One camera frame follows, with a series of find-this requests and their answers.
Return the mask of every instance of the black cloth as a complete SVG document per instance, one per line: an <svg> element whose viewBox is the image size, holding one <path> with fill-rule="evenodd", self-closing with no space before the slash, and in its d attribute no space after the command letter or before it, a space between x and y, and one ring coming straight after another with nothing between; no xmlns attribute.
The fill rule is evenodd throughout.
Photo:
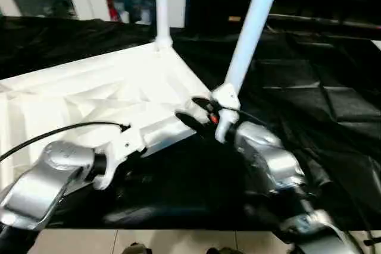
<svg viewBox="0 0 381 254"><path fill-rule="evenodd" d="M222 84L238 34L172 35L174 49L208 88ZM152 27L99 20L3 18L0 75L141 45L154 36ZM242 109L264 120L296 155L315 206L343 229L364 229L358 207L374 229L381 222L380 56L369 40L266 30L239 95ZM276 218L264 209L249 172L231 147L194 135L128 160L106 191L73 193L49 226L269 229Z"/></svg>

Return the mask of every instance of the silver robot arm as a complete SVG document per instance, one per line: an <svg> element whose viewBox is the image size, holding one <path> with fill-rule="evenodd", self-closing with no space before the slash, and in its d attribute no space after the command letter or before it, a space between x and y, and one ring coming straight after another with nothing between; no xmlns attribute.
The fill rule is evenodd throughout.
<svg viewBox="0 0 381 254"><path fill-rule="evenodd" d="M303 170L281 140L264 126L238 123L240 103L231 84L213 91L211 105L219 106L216 139L232 143L249 162L258 189L270 197L268 207L280 220L274 233L284 242L293 243L293 253L359 253L329 214L314 209L308 201L303 191L307 183Z"/></svg>
<svg viewBox="0 0 381 254"><path fill-rule="evenodd" d="M47 145L36 163L3 194L0 222L25 230L45 228L67 191L105 173L107 159L93 149L69 142Z"/></svg>
<svg viewBox="0 0 381 254"><path fill-rule="evenodd" d="M129 128L97 153L65 141L48 144L33 166L0 194L0 253L24 254L67 194L92 184L107 188L116 168L145 143Z"/></svg>

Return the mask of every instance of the white floor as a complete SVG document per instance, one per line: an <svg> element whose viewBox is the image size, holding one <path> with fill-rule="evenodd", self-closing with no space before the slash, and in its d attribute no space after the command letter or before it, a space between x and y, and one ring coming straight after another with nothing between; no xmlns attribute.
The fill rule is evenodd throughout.
<svg viewBox="0 0 381 254"><path fill-rule="evenodd" d="M353 234L359 241L366 237L362 231ZM265 231L45 230L29 253L121 254L134 242L143 243L154 254L205 254L210 247L230 247L245 254L286 254L290 249Z"/></svg>

